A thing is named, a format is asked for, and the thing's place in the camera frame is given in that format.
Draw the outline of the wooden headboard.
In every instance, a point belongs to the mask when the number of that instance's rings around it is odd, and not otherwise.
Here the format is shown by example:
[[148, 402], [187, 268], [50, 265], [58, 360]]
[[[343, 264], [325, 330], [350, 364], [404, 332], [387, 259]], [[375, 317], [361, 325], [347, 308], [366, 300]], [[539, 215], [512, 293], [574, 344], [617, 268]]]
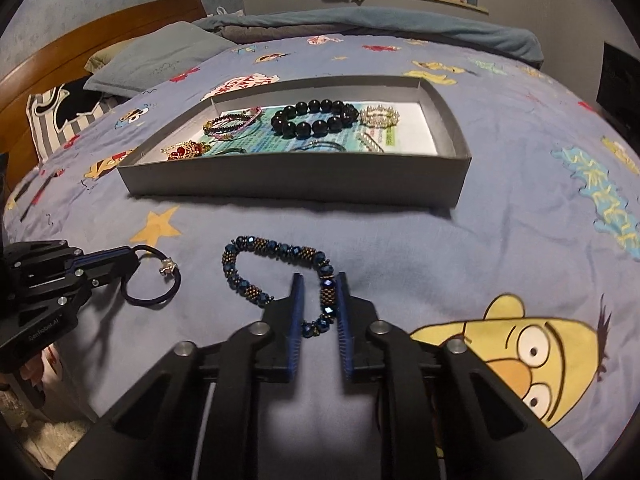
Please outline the wooden headboard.
[[26, 101], [85, 76], [90, 55], [119, 41], [175, 22], [205, 18], [201, 0], [155, 0], [108, 14], [47, 44], [1, 81], [1, 151], [9, 155], [6, 180], [17, 184], [38, 162], [26, 117]]

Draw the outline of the black monitor screen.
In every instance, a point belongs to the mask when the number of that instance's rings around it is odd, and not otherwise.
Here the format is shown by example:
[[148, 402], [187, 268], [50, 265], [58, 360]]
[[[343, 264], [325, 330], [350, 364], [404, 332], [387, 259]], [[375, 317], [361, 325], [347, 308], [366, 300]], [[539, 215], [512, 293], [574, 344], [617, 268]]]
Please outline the black monitor screen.
[[597, 102], [629, 132], [639, 131], [639, 73], [638, 58], [604, 44]]

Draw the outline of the grey shallow cardboard box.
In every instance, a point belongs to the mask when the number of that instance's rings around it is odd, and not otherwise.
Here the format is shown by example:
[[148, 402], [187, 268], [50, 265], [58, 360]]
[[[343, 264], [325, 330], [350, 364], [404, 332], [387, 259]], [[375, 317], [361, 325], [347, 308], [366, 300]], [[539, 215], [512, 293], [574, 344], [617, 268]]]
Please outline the grey shallow cardboard box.
[[[196, 123], [207, 115], [311, 99], [416, 103], [431, 128], [436, 153], [294, 151], [168, 160], [160, 152], [171, 144], [193, 140]], [[281, 81], [207, 98], [144, 141], [118, 171], [134, 195], [282, 198], [450, 209], [457, 205], [471, 159], [454, 113], [431, 84], [410, 77], [359, 75]]]

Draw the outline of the striped black white pillow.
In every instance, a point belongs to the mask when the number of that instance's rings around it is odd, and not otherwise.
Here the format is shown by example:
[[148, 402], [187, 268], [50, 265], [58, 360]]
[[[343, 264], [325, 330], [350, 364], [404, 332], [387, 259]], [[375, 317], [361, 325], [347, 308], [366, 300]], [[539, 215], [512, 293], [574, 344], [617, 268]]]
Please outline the striped black white pillow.
[[85, 76], [28, 96], [25, 113], [39, 165], [119, 104], [114, 96], [86, 90], [88, 79]]

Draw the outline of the printed paper sheet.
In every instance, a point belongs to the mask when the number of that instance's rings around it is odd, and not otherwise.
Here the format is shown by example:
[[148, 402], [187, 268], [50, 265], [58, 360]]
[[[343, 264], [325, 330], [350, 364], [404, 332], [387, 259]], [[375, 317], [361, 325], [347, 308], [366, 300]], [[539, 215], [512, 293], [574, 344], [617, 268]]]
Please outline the printed paper sheet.
[[[380, 104], [398, 110], [398, 125], [386, 129], [361, 125], [360, 110]], [[433, 133], [416, 103], [311, 100], [229, 110], [199, 120], [193, 141], [212, 146], [205, 155], [294, 151], [371, 153], [357, 140], [358, 132], [369, 133], [387, 154], [436, 153]]]

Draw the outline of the teal folded blanket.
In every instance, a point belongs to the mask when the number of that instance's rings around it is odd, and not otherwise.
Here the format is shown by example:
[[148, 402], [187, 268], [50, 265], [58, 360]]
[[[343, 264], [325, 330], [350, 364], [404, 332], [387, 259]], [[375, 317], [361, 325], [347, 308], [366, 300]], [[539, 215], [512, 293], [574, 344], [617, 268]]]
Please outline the teal folded blanket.
[[527, 29], [456, 18], [435, 12], [363, 6], [271, 14], [220, 14], [194, 22], [237, 44], [313, 34], [397, 36], [467, 47], [518, 60], [535, 68], [544, 64], [540, 42]]

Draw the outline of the pearl bar hair clip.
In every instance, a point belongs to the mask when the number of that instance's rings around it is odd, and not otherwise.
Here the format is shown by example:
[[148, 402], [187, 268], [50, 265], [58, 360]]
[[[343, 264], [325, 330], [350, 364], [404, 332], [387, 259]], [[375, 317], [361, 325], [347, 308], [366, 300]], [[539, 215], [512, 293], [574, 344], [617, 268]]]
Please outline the pearl bar hair clip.
[[356, 134], [357, 140], [360, 144], [371, 153], [383, 154], [384, 148], [378, 142], [376, 142], [369, 133], [366, 132], [358, 132]]

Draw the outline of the grey blue pillow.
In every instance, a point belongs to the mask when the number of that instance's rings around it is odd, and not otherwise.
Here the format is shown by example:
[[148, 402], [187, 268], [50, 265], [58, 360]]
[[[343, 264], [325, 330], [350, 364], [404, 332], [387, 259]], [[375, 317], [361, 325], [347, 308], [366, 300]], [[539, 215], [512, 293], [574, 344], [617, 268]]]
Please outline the grey blue pillow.
[[191, 23], [172, 23], [93, 53], [85, 65], [91, 76], [84, 89], [132, 98], [234, 47]]

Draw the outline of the pearl ring brooch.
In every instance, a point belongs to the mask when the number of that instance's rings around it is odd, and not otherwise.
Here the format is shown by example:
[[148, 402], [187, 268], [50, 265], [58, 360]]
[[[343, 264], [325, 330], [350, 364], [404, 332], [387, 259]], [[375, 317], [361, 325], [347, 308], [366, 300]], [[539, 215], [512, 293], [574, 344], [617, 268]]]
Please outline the pearl ring brooch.
[[386, 105], [370, 105], [359, 112], [361, 125], [368, 128], [386, 129], [395, 127], [399, 122], [399, 112], [396, 108]]

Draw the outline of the blue cartoon bed sheet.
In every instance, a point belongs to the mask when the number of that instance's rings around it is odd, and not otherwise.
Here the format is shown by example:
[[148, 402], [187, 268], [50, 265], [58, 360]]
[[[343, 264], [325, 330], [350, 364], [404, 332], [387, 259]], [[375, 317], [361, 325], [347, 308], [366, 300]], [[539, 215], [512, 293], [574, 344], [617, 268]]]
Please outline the blue cartoon bed sheet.
[[[136, 148], [213, 96], [293, 79], [410, 76], [430, 82], [472, 152], [457, 207], [376, 208], [313, 200], [134, 197], [100, 160]], [[65, 376], [102, 414], [172, 344], [211, 344], [258, 317], [220, 256], [257, 235], [310, 246], [355, 295], [409, 332], [523, 312], [504, 331], [516, 385], [591, 472], [639, 402], [639, 157], [573, 92], [519, 62], [434, 42], [329, 36], [234, 47], [142, 91], [32, 171], [3, 219], [10, 240], [93, 252], [145, 243], [182, 284], [153, 311], [99, 289], [58, 343]]]

